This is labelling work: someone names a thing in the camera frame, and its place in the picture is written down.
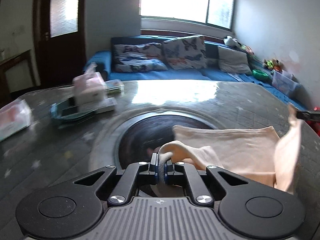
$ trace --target door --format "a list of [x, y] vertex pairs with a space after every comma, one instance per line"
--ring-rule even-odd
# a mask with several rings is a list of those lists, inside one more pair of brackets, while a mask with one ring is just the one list
[[41, 86], [70, 84], [86, 61], [84, 0], [34, 0], [33, 21]]

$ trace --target door handle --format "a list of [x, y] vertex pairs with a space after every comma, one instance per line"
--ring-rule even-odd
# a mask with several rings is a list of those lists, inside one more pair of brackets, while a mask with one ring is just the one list
[[45, 33], [44, 34], [44, 38], [45, 38], [46, 41], [48, 41], [49, 40], [49, 33]]

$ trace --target gray ribbed plate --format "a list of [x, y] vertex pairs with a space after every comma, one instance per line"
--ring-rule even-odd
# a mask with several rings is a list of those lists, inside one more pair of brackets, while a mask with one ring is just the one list
[[110, 208], [98, 226], [77, 240], [243, 240], [228, 231], [212, 209], [188, 198], [134, 197]]

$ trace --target wooden cabinet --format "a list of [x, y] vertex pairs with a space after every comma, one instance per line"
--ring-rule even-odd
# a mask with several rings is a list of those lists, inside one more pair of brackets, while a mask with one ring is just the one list
[[0, 108], [12, 101], [5, 72], [24, 60], [28, 62], [32, 84], [36, 86], [36, 80], [32, 71], [30, 50], [0, 61]]

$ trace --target silver bolt head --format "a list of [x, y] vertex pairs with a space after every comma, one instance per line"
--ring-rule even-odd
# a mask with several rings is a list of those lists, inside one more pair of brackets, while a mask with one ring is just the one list
[[207, 195], [201, 195], [201, 196], [197, 197], [196, 200], [199, 203], [205, 204], [205, 203], [211, 202], [212, 201], [212, 197], [207, 196]]
[[115, 204], [119, 204], [119, 203], [123, 203], [125, 201], [125, 197], [119, 196], [119, 195], [111, 196], [109, 198], [109, 201], [112, 203], [115, 203]]

